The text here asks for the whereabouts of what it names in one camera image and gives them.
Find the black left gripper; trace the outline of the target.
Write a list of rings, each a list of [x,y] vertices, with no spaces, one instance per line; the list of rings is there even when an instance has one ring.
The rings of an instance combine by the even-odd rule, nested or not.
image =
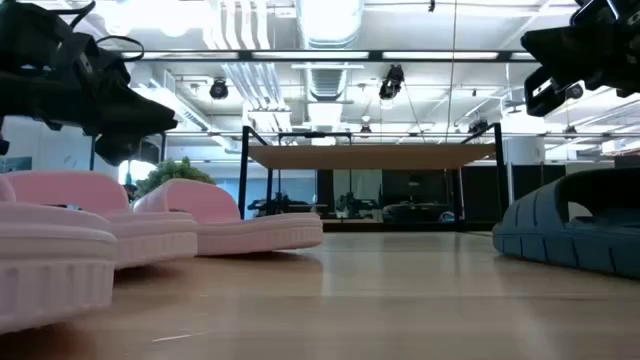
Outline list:
[[[37,63],[0,50],[0,127],[7,117],[24,117],[54,131],[64,126],[102,134],[95,152],[109,165],[137,158],[144,137],[174,129],[175,111],[131,88],[125,60],[100,49],[96,54],[55,56]]]

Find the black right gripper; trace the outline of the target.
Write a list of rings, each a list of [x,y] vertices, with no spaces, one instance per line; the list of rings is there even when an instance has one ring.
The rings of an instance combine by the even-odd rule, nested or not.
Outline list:
[[[597,83],[616,90],[626,98],[640,93],[640,19],[600,20],[597,22],[602,43],[589,29],[556,27],[527,31],[521,46],[541,65],[524,81],[527,114],[545,117],[567,100],[555,80],[581,80],[597,68]]]

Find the pink rubber slide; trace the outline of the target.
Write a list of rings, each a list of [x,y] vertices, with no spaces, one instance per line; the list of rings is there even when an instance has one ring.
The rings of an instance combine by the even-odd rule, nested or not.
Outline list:
[[[106,219],[22,201],[0,174],[0,334],[109,306],[115,255]]]
[[[130,209],[125,189],[94,171],[16,171],[2,174],[15,199],[48,206],[74,205],[107,221],[117,239],[116,268],[130,268],[197,252],[197,224],[188,213]]]
[[[244,220],[227,191],[195,180],[173,178],[136,200],[133,210],[191,215],[197,223],[200,256],[310,248],[324,239],[323,222],[315,213]]]

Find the black rubber slide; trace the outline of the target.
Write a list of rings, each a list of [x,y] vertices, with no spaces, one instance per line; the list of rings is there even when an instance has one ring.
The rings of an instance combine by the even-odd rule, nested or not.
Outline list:
[[[568,174],[515,200],[492,235],[505,256],[640,279],[640,168]]]

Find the green potted succulent plant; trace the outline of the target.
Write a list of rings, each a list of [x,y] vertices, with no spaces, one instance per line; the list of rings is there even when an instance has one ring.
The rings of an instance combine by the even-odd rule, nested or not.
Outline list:
[[[187,179],[216,184],[210,175],[194,167],[188,157],[183,157],[179,161],[168,159],[160,162],[154,170],[149,172],[146,178],[136,181],[134,198],[141,198],[171,179]]]

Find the black office partition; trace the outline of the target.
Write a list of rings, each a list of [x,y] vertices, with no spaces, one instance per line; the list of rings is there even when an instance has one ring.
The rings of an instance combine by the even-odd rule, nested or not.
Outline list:
[[[564,165],[512,165],[513,199],[566,174]],[[464,167],[461,173],[462,199],[467,223],[495,224],[501,219],[495,166]]]

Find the black background cabinet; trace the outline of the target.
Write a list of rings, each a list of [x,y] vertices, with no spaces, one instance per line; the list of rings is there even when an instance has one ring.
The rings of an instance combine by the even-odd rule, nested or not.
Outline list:
[[[438,203],[400,203],[383,208],[385,223],[451,223],[454,212],[446,204]]]

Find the black background rig frame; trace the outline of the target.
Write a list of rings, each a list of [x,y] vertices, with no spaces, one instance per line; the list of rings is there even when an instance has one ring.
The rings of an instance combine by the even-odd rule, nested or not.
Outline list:
[[[88,169],[93,171],[96,169],[96,159],[99,157],[97,152],[97,142],[99,136],[91,137],[89,165]],[[165,134],[158,134],[151,137],[143,138],[137,148],[136,153],[132,153],[127,160],[140,160],[157,164],[166,159],[167,138]]]

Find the teal wall picture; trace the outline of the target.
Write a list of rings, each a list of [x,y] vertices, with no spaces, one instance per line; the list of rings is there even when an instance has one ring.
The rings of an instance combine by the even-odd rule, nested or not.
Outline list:
[[[16,171],[28,171],[33,166],[33,158],[26,157],[0,157],[0,174]]]

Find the black aluminium rig frame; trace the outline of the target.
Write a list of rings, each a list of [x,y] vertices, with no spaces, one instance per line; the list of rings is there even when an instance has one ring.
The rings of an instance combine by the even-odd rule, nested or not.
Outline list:
[[[524,51],[473,51],[473,50],[172,50],[161,51],[152,50],[146,53],[149,57],[136,61],[144,62],[219,62],[223,64],[231,63],[276,63],[276,62],[303,62],[303,63],[451,63],[452,65],[462,63],[536,63],[531,54]],[[496,186],[497,199],[499,201],[499,214],[504,215],[504,211],[509,205],[508,174],[504,163],[503,132],[501,125],[490,125],[487,129],[470,135],[462,144],[484,135],[490,129],[496,132],[493,135],[496,144],[489,148],[497,150],[497,170]],[[241,219],[245,219],[246,206],[246,182],[248,177],[249,162],[249,140],[251,137],[256,140],[264,140],[254,128],[248,125],[242,127],[241,135],[241,165],[240,165],[240,186],[238,193],[238,210]],[[462,212],[462,185],[458,179],[458,187],[454,188],[454,212],[459,216]]]

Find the black frame wooden shelf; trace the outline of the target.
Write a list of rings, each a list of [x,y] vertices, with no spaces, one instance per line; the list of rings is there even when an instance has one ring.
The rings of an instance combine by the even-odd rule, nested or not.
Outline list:
[[[273,171],[289,170],[457,170],[494,155],[499,214],[509,206],[507,170],[504,161],[500,124],[489,127],[492,144],[472,141],[486,134],[484,130],[459,143],[422,145],[355,145],[347,146],[271,146],[250,126],[241,131],[240,179],[238,210],[245,216],[248,164],[254,161],[267,169],[266,200],[271,200]]]

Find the silver ventilation duct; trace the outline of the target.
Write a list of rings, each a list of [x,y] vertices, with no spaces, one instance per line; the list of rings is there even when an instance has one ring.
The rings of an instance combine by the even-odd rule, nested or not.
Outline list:
[[[358,39],[365,0],[296,0],[297,23],[305,49],[347,50]],[[310,95],[336,101],[344,93],[347,71],[306,71]]]

